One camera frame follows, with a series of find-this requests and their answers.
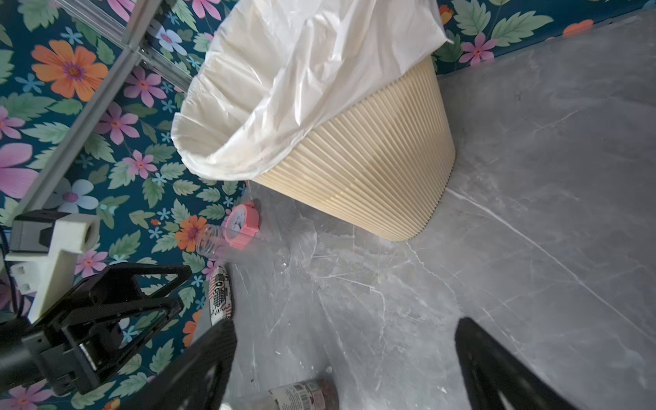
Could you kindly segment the clear jar with dried flowers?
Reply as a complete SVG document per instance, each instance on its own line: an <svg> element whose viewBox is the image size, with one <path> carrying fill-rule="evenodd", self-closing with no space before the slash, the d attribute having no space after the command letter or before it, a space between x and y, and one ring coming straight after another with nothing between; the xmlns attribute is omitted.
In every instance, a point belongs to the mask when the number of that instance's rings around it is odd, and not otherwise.
<svg viewBox="0 0 656 410"><path fill-rule="evenodd" d="M228 242L219 225L206 225L199 233L196 253L209 260L221 261L227 255Z"/></svg>

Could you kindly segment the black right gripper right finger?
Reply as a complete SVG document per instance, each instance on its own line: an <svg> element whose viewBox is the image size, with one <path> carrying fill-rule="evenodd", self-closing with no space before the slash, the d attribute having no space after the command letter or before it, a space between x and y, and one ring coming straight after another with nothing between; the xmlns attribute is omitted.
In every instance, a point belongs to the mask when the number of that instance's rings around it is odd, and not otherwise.
<svg viewBox="0 0 656 410"><path fill-rule="evenodd" d="M473 319L459 319L454 342L472 409L576 409Z"/></svg>

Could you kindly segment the jar with white lid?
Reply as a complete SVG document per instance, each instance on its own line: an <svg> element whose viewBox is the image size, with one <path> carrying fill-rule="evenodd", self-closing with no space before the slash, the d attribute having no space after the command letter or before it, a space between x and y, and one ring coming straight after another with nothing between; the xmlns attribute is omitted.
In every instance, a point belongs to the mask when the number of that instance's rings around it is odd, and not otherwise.
<svg viewBox="0 0 656 410"><path fill-rule="evenodd" d="M259 395L224 401L232 410L338 410L338 391L331 379L309 379L270 389Z"/></svg>

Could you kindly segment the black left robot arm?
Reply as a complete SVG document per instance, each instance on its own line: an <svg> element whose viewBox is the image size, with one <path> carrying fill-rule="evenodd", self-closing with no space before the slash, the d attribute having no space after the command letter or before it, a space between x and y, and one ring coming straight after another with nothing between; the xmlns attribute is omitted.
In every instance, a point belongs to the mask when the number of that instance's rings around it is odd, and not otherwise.
<svg viewBox="0 0 656 410"><path fill-rule="evenodd" d="M58 396L97 389L183 309L188 266L120 264L84 278L33 324L1 325L1 390L46 381Z"/></svg>

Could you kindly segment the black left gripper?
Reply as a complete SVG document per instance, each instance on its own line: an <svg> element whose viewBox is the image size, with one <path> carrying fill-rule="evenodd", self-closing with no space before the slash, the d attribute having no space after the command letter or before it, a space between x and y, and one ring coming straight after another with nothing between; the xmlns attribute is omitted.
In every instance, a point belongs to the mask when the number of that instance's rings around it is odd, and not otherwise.
<svg viewBox="0 0 656 410"><path fill-rule="evenodd" d="M92 305L60 302L30 332L32 359L53 391L85 394L136 372L143 348L182 311L180 298L167 296L191 274L189 266L122 263L82 279L76 297ZM150 276L173 279L147 295L141 283ZM126 342L119 322L128 318L137 322Z"/></svg>

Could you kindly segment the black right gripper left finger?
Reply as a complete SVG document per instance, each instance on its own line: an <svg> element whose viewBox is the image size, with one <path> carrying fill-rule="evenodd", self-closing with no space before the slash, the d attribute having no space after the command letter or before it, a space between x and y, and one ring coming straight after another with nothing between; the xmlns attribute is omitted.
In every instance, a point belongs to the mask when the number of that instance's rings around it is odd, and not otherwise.
<svg viewBox="0 0 656 410"><path fill-rule="evenodd" d="M212 326L121 409L218 409L237 349L232 320Z"/></svg>

